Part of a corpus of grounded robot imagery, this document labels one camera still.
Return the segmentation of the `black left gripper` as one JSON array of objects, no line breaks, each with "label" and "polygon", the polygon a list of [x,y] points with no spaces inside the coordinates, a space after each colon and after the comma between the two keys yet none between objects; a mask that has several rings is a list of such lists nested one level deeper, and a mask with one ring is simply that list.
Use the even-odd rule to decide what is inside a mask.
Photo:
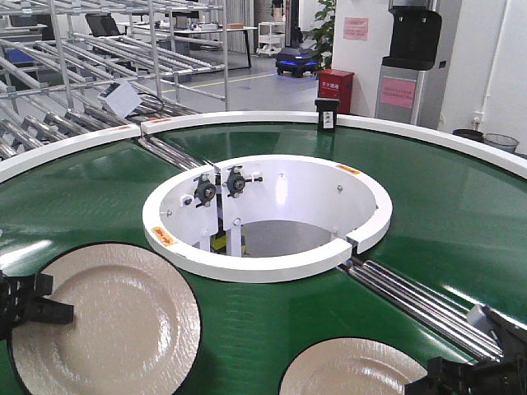
[{"label": "black left gripper", "polygon": [[8,276],[1,272],[1,340],[27,321],[66,325],[73,322],[74,306],[46,299],[54,278],[43,273]]}]

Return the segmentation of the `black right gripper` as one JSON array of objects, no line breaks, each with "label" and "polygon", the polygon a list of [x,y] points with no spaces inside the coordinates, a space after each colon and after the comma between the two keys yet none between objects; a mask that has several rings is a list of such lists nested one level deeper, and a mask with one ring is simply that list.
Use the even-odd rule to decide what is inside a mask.
[{"label": "black right gripper", "polygon": [[441,357],[427,362],[425,377],[407,383],[406,394],[526,394],[526,361],[481,361],[475,365]]}]

